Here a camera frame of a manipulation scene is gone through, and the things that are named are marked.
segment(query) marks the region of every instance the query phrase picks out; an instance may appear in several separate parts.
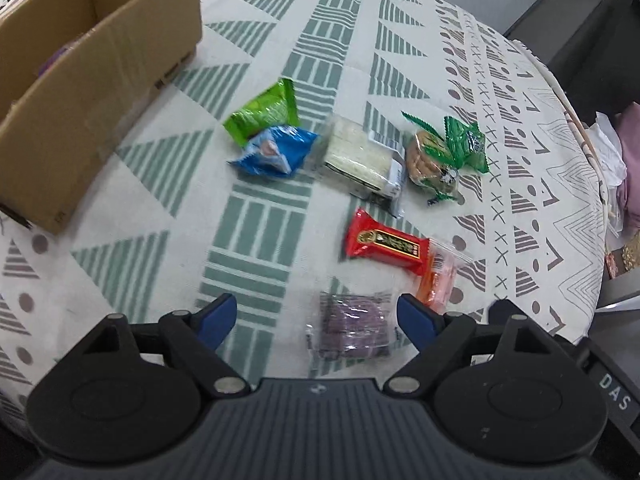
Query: purple snack package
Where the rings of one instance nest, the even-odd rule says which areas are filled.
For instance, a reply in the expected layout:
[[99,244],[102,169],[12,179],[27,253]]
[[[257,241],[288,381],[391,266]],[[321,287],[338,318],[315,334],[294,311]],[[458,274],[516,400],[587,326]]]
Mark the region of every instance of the purple snack package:
[[389,352],[390,294],[320,295],[318,354],[324,359],[368,358]]

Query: metal screw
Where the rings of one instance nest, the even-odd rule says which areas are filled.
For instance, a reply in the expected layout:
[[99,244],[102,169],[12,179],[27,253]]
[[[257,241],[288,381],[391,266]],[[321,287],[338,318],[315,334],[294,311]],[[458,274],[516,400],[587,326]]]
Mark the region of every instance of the metal screw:
[[413,377],[394,377],[389,381],[389,387],[397,394],[412,394],[420,388],[420,381]]
[[236,394],[244,390],[246,383],[239,377],[220,377],[213,387],[219,394]]

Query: snack package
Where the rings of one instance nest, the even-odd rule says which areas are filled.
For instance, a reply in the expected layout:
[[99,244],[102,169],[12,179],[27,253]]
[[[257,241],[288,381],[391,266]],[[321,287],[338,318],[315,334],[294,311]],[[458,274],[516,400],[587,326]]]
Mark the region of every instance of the snack package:
[[347,230],[344,252],[349,258],[372,258],[423,276],[428,268],[429,239],[386,227],[360,208]]
[[447,136],[447,146],[455,161],[471,166],[480,173],[488,173],[489,167],[484,154],[485,138],[484,133],[478,128],[478,123],[467,126],[465,123],[453,117],[445,117],[445,131]]
[[317,137],[295,126],[272,126],[252,137],[242,156],[229,163],[249,174],[291,176],[302,166]]
[[319,173],[343,183],[347,192],[401,216],[402,144],[373,131],[367,133],[360,124],[338,115],[329,118],[323,137],[326,149]]
[[[434,107],[430,108],[431,117],[437,117]],[[465,164],[479,171],[487,173],[489,168],[484,153],[485,136],[480,131],[478,123],[467,126],[454,117],[442,115],[441,121],[444,133],[441,134],[422,119],[402,112],[404,117],[413,124],[425,130],[428,140],[423,145],[425,154],[436,160],[459,170]]]
[[443,200],[455,200],[458,189],[458,170],[445,164],[429,152],[443,144],[436,133],[416,126],[417,131],[406,147],[406,170],[411,181],[428,192],[431,205]]
[[319,315],[306,326],[309,349],[321,359],[389,354],[391,294],[320,294]]
[[430,238],[428,264],[415,297],[434,312],[444,314],[458,269],[472,261],[467,254]]
[[249,139],[270,126],[300,126],[291,79],[281,78],[258,97],[233,112],[224,123],[233,140],[243,148]]

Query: pink cloth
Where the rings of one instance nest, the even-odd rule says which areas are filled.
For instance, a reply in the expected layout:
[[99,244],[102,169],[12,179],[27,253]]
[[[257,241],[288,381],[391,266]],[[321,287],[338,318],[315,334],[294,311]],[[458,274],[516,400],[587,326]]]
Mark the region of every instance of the pink cloth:
[[622,144],[626,179],[618,187],[618,203],[628,222],[640,228],[640,105],[633,103],[616,117],[616,133]]

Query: green snack package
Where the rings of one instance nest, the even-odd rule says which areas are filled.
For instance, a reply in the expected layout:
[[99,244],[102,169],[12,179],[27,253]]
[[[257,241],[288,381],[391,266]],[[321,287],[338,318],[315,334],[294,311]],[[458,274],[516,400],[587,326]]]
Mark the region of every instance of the green snack package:
[[271,126],[300,126],[291,79],[280,78],[258,97],[251,99],[225,121],[225,128],[244,148],[249,139]]
[[478,123],[467,126],[453,117],[445,117],[444,129],[447,146],[456,161],[453,166],[459,169],[466,164],[480,173],[488,173],[489,167],[484,155],[485,138]]
[[411,121],[413,124],[416,124],[424,131],[423,133],[420,133],[420,131],[418,131],[418,133],[420,133],[420,138],[422,141],[420,142],[420,148],[424,153],[432,156],[443,164],[458,168],[456,166],[456,161],[449,147],[447,146],[447,143],[430,124],[427,124],[422,119],[409,115],[405,112],[402,112],[402,115],[404,115],[405,119]]

